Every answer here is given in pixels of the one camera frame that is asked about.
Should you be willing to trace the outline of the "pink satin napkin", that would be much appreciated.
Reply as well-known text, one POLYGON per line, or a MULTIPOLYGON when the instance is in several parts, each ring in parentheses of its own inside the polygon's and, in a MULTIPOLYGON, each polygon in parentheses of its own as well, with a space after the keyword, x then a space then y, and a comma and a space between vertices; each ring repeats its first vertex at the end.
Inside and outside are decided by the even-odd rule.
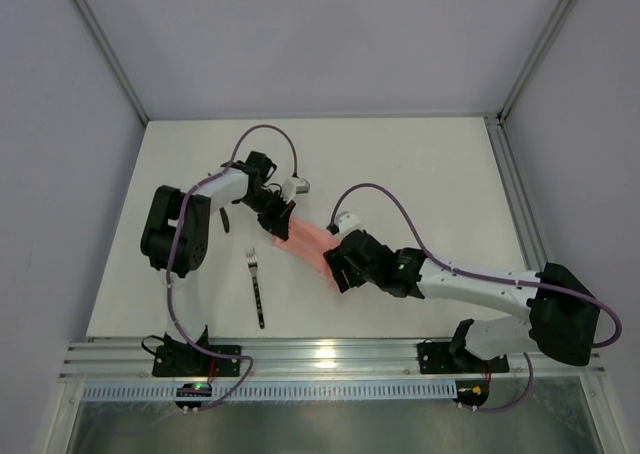
POLYGON ((309 265, 323 276, 334 290, 338 289, 324 254, 340 244, 339 238, 309 222, 292 217, 289 221, 288 239, 283 240, 272 235, 271 243, 309 265))

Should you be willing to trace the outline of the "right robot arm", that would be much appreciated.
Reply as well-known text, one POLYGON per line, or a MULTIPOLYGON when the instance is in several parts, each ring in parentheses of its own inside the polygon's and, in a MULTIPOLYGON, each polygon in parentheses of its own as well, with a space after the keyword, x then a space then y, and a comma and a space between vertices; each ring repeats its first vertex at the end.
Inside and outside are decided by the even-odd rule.
POLYGON ((364 230, 347 234, 323 257, 342 292, 370 283, 395 298, 443 299, 501 312, 491 321, 459 322, 448 352, 463 372, 530 351, 569 366, 589 363, 600 310, 561 265, 509 273, 502 282, 499 271, 440 265, 417 248, 393 251, 364 230))

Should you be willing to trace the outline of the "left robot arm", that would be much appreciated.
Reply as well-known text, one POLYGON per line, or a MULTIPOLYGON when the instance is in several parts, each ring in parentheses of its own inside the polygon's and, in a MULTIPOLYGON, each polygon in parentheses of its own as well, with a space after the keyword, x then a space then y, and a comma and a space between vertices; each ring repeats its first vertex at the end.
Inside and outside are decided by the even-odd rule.
POLYGON ((257 216, 267 233, 289 238, 294 198, 308 184, 292 175, 281 184, 270 185, 277 166, 263 153, 251 152, 244 161, 231 160, 186 191, 160 186, 152 199, 140 241, 150 266, 164 275, 168 324, 164 345, 188 347, 211 355, 208 326, 201 312, 198 269, 205 260, 210 218, 220 214, 228 231, 226 208, 243 204, 257 216))

